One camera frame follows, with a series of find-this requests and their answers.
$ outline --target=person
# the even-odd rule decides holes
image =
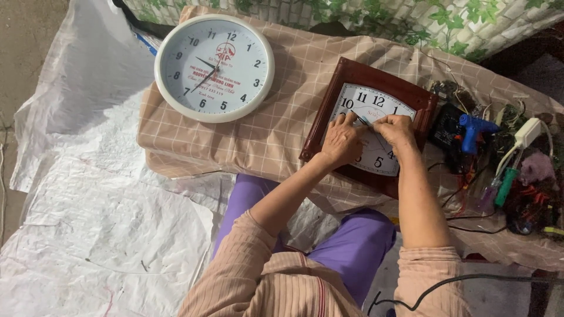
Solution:
[[[214,250],[214,258],[188,292],[178,316],[362,316],[378,266],[395,243],[395,227],[364,208],[311,253],[284,252],[277,239],[313,187],[335,168],[362,154],[366,126],[356,114],[329,123],[321,152],[278,184],[239,174]],[[411,119],[388,115],[373,124],[398,158],[399,219],[403,246],[394,297],[410,306],[433,284],[459,274],[446,219],[427,180]],[[469,316],[460,282],[427,295],[413,312],[397,316]]]

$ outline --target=concrete floor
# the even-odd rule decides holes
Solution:
[[[0,142],[5,147],[6,187],[16,163],[14,113],[35,92],[51,42],[67,13],[69,0],[0,1]],[[19,227],[25,193],[7,190],[3,244]]]

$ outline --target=beige plaid cloth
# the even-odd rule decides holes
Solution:
[[[180,22],[217,13],[207,7],[185,7]],[[328,37],[281,25],[237,16],[260,30],[270,42],[276,64],[275,79],[263,104],[234,122],[206,124],[182,116],[165,102],[153,83],[145,92],[140,110],[138,143],[147,150],[147,164],[170,178],[223,170],[282,181],[303,162],[298,159],[321,100],[340,56],[371,65],[418,86],[430,81],[452,80],[467,88],[482,104],[515,103],[514,95],[527,94],[527,115],[564,112],[553,99],[526,86],[498,76],[462,58],[440,50],[429,56],[419,49],[385,39]],[[442,162],[439,149],[427,144],[428,166]],[[457,178],[442,167],[430,173],[437,196],[444,200],[457,188]],[[477,214],[469,194],[465,215]],[[389,217],[398,214],[398,202],[338,174],[325,177],[309,198],[329,214],[347,213],[358,206],[371,206]],[[452,199],[445,212],[460,206]],[[503,219],[457,221],[456,226],[494,230]],[[564,246],[539,237],[521,237],[507,231],[497,235],[453,230],[453,234],[490,261],[517,262],[546,270],[564,270]]]

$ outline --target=purple pants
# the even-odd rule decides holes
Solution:
[[[213,256],[221,240],[231,231],[235,219],[259,202],[278,185],[272,180],[238,174],[219,228]],[[343,218],[337,232],[319,244],[307,257],[337,271],[360,307],[386,253],[394,246],[395,227],[390,220],[364,208]],[[280,239],[273,253],[283,252]]]

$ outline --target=wooden clock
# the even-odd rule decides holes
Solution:
[[[410,82],[341,57],[299,159],[308,162],[320,152],[329,122],[350,111],[367,123],[391,114],[410,116],[422,151],[437,101],[438,96]],[[399,163],[391,145],[372,132],[363,136],[363,144],[362,156],[355,163],[335,171],[397,199]]]

